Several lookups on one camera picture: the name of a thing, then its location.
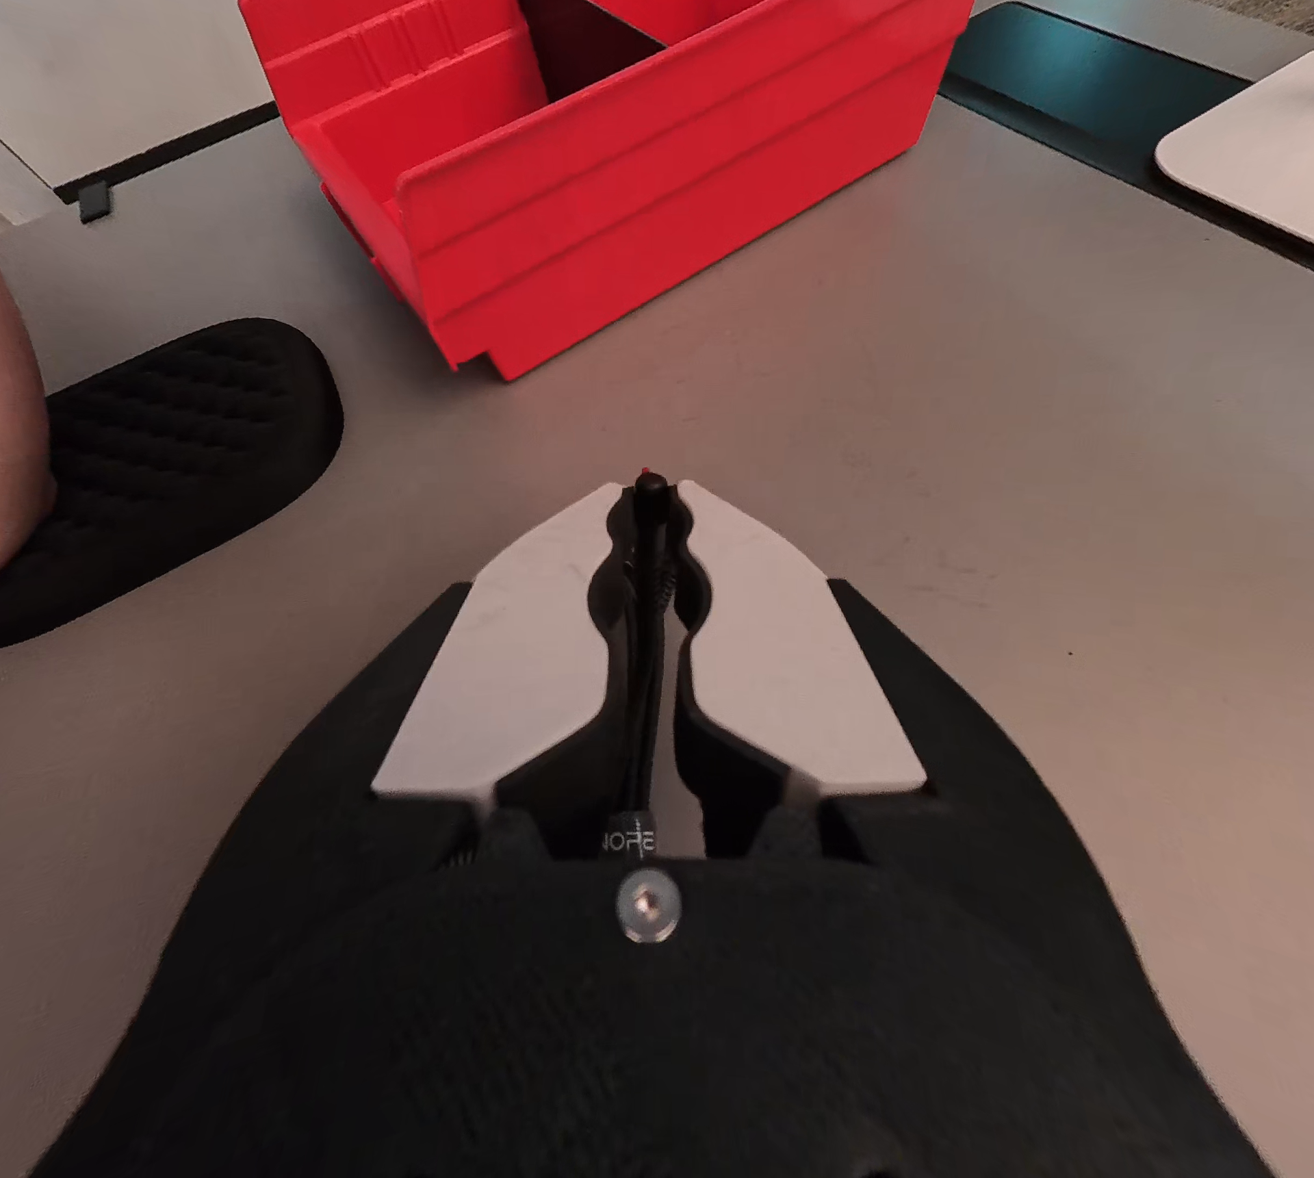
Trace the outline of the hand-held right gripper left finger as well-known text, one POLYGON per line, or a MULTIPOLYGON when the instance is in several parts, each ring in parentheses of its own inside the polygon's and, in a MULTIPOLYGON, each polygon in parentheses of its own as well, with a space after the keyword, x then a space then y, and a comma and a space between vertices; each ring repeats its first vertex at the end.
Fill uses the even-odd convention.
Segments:
POLYGON ((592 858, 621 795, 632 676, 631 492, 606 481, 475 576, 371 780, 379 798, 528 813, 592 858))

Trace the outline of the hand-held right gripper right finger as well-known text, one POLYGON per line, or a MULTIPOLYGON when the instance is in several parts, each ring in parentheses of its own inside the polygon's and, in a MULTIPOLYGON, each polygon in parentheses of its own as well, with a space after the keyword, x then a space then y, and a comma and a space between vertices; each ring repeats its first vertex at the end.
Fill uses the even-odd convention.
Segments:
POLYGON ((777 807, 922 790, 926 769, 825 573, 696 480, 674 494, 672 746, 706 855, 747 854, 777 807))

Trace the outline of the person's left forearm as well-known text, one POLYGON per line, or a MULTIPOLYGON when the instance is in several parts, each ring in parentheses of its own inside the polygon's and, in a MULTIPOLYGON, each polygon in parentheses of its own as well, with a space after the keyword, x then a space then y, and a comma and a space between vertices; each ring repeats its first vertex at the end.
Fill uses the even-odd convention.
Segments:
POLYGON ((57 498, 50 420, 24 317, 1 281, 1 565, 23 549, 57 498))

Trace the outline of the black wrist rest pad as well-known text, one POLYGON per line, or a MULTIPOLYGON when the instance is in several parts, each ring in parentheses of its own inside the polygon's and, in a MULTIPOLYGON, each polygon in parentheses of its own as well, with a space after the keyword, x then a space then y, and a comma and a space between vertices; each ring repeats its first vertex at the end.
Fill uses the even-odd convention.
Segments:
POLYGON ((340 446, 331 366, 301 329, 243 316, 45 398, 56 497, 2 568, 1 643, 23 643, 254 528, 340 446))

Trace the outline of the red plastic bin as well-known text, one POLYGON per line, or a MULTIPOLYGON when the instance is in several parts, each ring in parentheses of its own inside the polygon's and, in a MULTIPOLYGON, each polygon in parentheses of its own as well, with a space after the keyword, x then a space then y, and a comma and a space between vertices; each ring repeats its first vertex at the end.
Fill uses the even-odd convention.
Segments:
POLYGON ((665 50, 547 102, 517 0, 238 0, 450 365, 514 379, 910 149, 976 0, 591 0, 665 50))

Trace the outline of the black bin divider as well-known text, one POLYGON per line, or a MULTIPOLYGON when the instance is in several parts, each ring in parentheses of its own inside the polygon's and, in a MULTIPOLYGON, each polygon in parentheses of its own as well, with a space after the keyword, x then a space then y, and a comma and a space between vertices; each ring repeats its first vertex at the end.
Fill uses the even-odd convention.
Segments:
POLYGON ((655 36, 591 0, 516 1, 550 103, 666 47, 655 36))

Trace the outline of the dark desk mat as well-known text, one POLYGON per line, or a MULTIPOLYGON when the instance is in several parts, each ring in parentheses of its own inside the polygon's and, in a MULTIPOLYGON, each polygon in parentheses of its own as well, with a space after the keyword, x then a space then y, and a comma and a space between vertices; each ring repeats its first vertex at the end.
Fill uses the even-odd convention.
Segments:
POLYGON ((937 94, 1308 269, 1309 243, 1175 183, 1158 166, 1160 138, 1252 84, 1092 24, 1006 1, 970 16, 937 94))

